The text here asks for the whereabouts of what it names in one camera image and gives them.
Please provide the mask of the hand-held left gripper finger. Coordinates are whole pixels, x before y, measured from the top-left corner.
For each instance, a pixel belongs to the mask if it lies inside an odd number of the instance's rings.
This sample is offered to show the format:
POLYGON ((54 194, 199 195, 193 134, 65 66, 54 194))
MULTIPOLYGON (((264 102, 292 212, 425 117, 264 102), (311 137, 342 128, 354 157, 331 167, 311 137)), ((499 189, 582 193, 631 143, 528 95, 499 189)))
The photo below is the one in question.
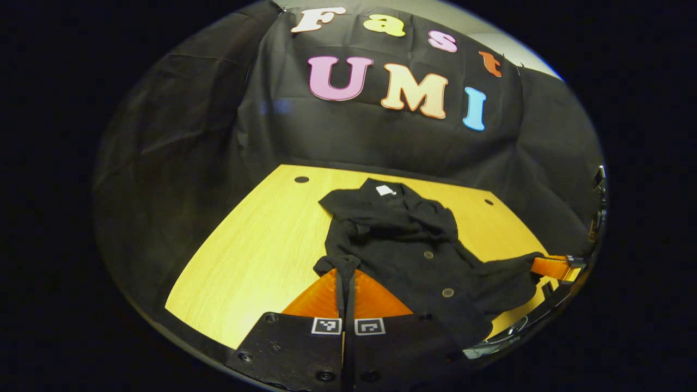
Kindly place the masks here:
POLYGON ((468 360, 442 323, 409 310, 361 271, 346 308, 346 374, 353 391, 439 391, 468 360))
POLYGON ((272 390, 340 391, 344 293, 336 270, 258 319, 226 366, 272 390))

